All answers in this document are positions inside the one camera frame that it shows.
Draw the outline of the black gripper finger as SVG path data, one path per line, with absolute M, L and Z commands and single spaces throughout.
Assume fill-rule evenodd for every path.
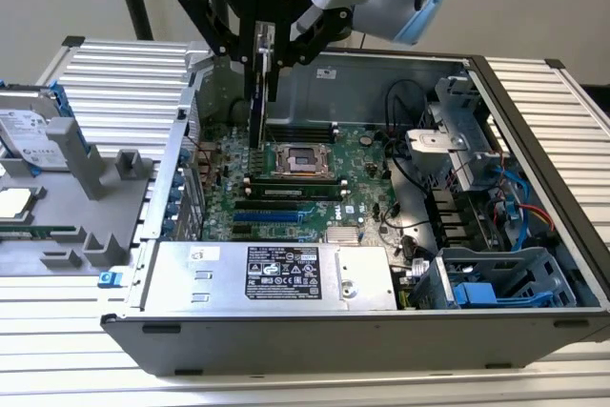
M 324 10 L 295 40 L 290 39 L 290 30 L 286 30 L 282 25 L 276 28 L 272 64 L 267 75 L 270 102 L 276 100 L 280 71 L 295 64 L 310 64 L 351 25 L 352 17 L 351 8 Z
M 239 18 L 239 34 L 233 33 L 211 3 L 211 0 L 177 0 L 211 50 L 229 56 L 243 66 L 244 98 L 254 91 L 254 25 L 256 0 L 225 0 Z

